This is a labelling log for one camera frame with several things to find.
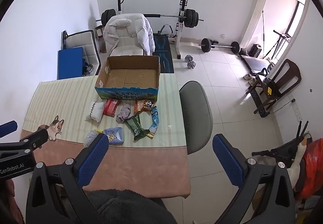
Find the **silver yellow scrub sponge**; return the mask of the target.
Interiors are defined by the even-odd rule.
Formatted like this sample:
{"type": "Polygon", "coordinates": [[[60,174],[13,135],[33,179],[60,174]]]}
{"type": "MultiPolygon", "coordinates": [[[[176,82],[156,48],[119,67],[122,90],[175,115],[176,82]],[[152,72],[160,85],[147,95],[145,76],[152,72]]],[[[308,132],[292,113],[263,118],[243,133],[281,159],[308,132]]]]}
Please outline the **silver yellow scrub sponge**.
{"type": "Polygon", "coordinates": [[[104,132],[98,129],[92,130],[88,133],[88,135],[85,137],[84,139],[84,147],[88,148],[91,143],[95,140],[95,138],[99,135],[99,134],[103,134],[104,132]]]}

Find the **white tissue pack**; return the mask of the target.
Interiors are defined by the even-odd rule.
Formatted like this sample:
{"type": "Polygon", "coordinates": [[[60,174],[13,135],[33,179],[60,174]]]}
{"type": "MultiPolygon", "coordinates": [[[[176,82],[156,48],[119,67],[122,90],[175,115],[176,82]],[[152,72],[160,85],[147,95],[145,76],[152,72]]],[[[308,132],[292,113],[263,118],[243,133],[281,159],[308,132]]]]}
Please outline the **white tissue pack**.
{"type": "Polygon", "coordinates": [[[91,102],[89,111],[86,114],[85,119],[87,121],[93,120],[99,123],[102,119],[105,102],[91,102]]]}

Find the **light blue cat pouch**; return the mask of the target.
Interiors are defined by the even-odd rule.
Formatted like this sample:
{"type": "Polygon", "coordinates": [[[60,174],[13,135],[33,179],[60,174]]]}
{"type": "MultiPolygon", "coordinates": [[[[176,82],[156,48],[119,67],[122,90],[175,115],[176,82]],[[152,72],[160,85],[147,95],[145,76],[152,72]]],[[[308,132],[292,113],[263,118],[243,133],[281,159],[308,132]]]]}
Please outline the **light blue cat pouch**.
{"type": "Polygon", "coordinates": [[[110,144],[121,145],[124,142],[122,127],[104,129],[104,134],[107,135],[110,144]]]}

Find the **red snack packet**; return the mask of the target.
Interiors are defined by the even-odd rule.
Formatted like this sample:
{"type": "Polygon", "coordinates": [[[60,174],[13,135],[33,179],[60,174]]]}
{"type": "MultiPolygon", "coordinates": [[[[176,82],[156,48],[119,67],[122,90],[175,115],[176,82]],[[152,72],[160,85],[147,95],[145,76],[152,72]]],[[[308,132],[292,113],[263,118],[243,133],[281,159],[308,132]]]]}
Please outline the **red snack packet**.
{"type": "Polygon", "coordinates": [[[120,102],[121,101],[118,99],[113,99],[113,98],[107,99],[103,114],[109,117],[115,117],[115,112],[120,102]]]}

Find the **purple cloth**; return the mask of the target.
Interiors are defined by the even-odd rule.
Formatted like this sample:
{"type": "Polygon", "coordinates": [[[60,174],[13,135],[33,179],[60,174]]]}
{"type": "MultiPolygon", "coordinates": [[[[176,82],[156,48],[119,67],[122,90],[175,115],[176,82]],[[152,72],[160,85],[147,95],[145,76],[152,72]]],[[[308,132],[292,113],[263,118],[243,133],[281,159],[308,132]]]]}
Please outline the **purple cloth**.
{"type": "Polygon", "coordinates": [[[123,123],[126,121],[131,114],[131,105],[129,103],[123,104],[120,112],[115,116],[118,123],[123,123]]]}

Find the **green snack packet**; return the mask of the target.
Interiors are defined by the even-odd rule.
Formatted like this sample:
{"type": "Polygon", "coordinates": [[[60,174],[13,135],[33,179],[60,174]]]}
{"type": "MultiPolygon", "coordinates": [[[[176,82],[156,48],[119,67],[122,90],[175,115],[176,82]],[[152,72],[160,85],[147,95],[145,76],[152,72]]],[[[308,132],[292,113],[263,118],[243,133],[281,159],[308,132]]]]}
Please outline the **green snack packet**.
{"type": "Polygon", "coordinates": [[[124,121],[134,134],[134,141],[138,141],[147,135],[147,129],[144,129],[140,122],[140,114],[136,113],[124,121]]]}

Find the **orange snack packet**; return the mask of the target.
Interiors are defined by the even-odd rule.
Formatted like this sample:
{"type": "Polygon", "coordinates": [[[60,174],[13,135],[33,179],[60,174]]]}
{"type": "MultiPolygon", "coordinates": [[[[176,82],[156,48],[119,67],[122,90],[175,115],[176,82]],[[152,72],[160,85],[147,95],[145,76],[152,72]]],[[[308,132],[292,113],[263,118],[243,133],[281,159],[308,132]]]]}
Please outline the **orange snack packet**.
{"type": "Polygon", "coordinates": [[[134,113],[150,111],[154,107],[154,103],[149,99],[136,100],[134,105],[134,113]]]}

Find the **blue long snack packet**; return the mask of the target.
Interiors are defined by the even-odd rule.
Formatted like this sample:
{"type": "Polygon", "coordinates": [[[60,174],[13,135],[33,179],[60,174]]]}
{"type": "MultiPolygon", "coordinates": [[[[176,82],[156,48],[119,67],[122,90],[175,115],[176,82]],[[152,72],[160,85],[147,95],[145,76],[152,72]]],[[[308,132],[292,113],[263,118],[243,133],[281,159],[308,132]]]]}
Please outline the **blue long snack packet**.
{"type": "Polygon", "coordinates": [[[148,129],[147,136],[151,139],[153,139],[155,133],[157,132],[158,125],[159,125],[159,115],[158,115],[158,109],[157,106],[154,106],[151,109],[151,118],[152,118],[152,124],[148,129]]]}

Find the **goose plush toy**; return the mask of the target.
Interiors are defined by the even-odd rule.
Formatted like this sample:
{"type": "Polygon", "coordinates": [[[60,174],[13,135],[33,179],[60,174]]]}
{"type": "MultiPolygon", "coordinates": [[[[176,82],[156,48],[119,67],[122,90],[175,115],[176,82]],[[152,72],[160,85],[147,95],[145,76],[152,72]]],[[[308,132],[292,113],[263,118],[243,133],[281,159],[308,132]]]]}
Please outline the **goose plush toy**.
{"type": "Polygon", "coordinates": [[[287,169],[290,178],[291,186],[294,188],[298,182],[301,167],[300,163],[307,148],[307,138],[304,138],[297,147],[297,152],[291,167],[287,169]]]}

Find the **dark fleece clothing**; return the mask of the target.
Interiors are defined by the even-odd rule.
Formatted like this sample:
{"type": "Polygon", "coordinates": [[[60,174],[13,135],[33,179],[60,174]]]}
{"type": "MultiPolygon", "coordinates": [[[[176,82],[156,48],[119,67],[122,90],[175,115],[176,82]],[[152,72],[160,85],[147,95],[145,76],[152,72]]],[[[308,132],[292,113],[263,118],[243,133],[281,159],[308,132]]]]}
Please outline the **dark fleece clothing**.
{"type": "Polygon", "coordinates": [[[160,198],[147,198],[129,189],[86,191],[105,223],[176,223],[160,198]]]}

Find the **blue folded mat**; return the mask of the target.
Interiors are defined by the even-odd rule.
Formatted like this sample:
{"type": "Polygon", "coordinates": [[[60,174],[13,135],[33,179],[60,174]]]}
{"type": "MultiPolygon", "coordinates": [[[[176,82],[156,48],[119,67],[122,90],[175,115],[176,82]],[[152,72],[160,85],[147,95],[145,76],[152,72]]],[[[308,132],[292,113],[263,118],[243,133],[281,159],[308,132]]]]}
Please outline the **blue folded mat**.
{"type": "Polygon", "coordinates": [[[81,77],[83,73],[83,48],[58,51],[58,80],[81,77]]]}

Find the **grey round chair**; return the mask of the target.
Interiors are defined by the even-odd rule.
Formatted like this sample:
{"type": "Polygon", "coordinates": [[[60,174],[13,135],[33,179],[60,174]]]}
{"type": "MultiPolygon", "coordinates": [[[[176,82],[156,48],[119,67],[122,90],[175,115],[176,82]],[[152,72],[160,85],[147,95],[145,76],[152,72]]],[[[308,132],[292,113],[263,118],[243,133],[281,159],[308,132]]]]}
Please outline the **grey round chair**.
{"type": "Polygon", "coordinates": [[[197,81],[185,83],[179,90],[185,128],[187,154],[201,150],[210,140],[213,116],[203,86],[197,81]]]}

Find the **striped cat tablecloth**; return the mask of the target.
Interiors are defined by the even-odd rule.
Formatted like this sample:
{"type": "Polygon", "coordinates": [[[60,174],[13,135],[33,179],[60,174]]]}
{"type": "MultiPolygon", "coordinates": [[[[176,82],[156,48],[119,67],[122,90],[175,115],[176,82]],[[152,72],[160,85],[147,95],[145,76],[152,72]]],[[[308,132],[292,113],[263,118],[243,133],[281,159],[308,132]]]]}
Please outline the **striped cat tablecloth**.
{"type": "Polygon", "coordinates": [[[191,193],[185,129],[176,76],[159,78],[155,115],[140,114],[148,135],[134,140],[134,131],[115,117],[89,118],[98,102],[96,77],[42,82],[29,105],[21,136],[45,127],[49,140],[35,151],[47,165],[74,158],[98,133],[105,133],[109,149],[86,190],[130,189],[151,198],[188,197],[191,193]]]}

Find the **chrome dumbbell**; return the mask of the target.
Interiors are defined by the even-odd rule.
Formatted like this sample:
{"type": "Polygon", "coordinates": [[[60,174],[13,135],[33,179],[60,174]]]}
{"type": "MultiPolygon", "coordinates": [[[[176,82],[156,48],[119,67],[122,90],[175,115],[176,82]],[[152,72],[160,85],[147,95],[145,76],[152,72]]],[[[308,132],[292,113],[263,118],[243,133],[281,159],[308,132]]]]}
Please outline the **chrome dumbbell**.
{"type": "Polygon", "coordinates": [[[192,55],[187,55],[186,57],[185,57],[185,62],[186,62],[186,64],[187,64],[187,68],[188,69],[194,69],[195,68],[195,66],[196,66],[196,62],[194,61],[194,58],[193,58],[193,56],[192,55]]]}

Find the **barbell on rack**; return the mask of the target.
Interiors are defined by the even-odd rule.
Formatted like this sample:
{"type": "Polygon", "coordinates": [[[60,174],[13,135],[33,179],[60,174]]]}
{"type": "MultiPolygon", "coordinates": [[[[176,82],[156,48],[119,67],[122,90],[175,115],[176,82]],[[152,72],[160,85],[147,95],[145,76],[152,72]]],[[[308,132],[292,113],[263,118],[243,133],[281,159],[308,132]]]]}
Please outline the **barbell on rack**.
{"type": "MultiPolygon", "coordinates": [[[[105,10],[101,14],[101,18],[96,20],[96,22],[101,22],[103,26],[109,21],[109,19],[113,16],[117,15],[115,9],[105,10]]],[[[162,15],[162,14],[144,14],[146,18],[161,18],[161,17],[171,17],[180,20],[185,27],[194,28],[198,25],[199,22],[203,22],[204,20],[199,17],[199,14],[193,9],[186,9],[184,11],[183,16],[175,16],[175,15],[162,15]]]]}

